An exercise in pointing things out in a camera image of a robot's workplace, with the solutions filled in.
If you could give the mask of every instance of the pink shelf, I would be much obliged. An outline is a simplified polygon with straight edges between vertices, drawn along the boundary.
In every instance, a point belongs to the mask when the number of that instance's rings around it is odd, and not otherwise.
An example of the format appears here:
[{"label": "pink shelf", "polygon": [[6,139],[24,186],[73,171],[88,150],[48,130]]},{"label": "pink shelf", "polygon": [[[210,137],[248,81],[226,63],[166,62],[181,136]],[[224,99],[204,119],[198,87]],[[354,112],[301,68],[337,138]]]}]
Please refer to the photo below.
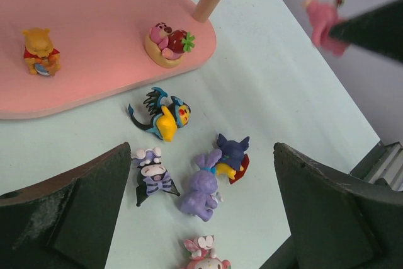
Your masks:
[{"label": "pink shelf", "polygon": [[[214,53],[208,21],[191,17],[190,0],[0,0],[0,119],[61,112],[140,85],[196,69]],[[164,21],[196,36],[196,47],[174,69],[157,66],[143,41]],[[61,54],[54,77],[30,75],[21,31],[50,28]]]}]

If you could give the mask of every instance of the wooden dowel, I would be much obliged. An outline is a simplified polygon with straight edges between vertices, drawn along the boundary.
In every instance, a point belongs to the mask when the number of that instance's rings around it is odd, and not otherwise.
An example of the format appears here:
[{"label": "wooden dowel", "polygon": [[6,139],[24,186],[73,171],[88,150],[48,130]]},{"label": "wooden dowel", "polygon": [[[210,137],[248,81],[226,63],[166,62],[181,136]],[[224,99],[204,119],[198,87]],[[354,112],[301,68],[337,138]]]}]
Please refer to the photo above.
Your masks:
[{"label": "wooden dowel", "polygon": [[206,22],[219,2],[220,0],[199,0],[193,18],[199,22]]}]

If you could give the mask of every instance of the purple bow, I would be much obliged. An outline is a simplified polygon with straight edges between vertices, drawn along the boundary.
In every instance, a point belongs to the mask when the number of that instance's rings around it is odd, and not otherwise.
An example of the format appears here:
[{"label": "purple bow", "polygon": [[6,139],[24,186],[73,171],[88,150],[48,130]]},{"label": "purple bow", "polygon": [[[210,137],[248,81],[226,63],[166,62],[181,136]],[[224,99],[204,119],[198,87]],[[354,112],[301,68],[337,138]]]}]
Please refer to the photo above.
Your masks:
[{"label": "purple bow", "polygon": [[153,195],[160,189],[165,192],[170,192],[172,189],[172,179],[168,172],[165,172],[164,177],[159,181],[154,181],[150,176],[146,177],[144,181],[147,185],[147,195]]}]

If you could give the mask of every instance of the winnie the pooh figurine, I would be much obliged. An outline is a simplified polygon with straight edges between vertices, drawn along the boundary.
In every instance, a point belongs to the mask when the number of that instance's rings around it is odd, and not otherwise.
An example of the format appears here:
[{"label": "winnie the pooh figurine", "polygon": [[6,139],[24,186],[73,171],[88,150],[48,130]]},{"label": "winnie the pooh figurine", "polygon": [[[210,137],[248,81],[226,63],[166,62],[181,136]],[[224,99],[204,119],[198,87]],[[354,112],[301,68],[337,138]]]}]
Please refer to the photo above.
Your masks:
[{"label": "winnie the pooh figurine", "polygon": [[25,37],[24,60],[30,74],[54,76],[60,69],[60,52],[54,48],[49,38],[48,28],[23,30]]}]

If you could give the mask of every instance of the white tabletop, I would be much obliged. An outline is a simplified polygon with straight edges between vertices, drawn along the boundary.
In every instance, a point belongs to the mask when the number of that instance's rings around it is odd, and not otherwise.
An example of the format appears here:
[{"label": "white tabletop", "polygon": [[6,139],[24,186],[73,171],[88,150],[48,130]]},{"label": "white tabletop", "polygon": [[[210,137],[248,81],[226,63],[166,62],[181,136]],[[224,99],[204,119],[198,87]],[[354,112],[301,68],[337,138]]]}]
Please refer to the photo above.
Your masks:
[{"label": "white tabletop", "polygon": [[282,0],[222,0],[212,21],[218,47],[208,63],[156,83],[192,109],[189,125],[173,142],[140,131],[126,114],[127,105],[142,103],[151,86],[51,117],[0,121],[0,194],[125,141],[133,151],[160,146],[184,193],[181,182],[196,171],[191,158],[211,151],[217,133],[235,140],[250,135],[249,169],[234,185],[219,178],[224,203],[207,223],[182,214],[178,198],[163,193],[136,207],[132,171],[106,268],[175,269],[185,261],[183,238],[214,234],[219,258],[234,269],[258,269],[290,233],[274,143],[348,172],[379,138]]}]

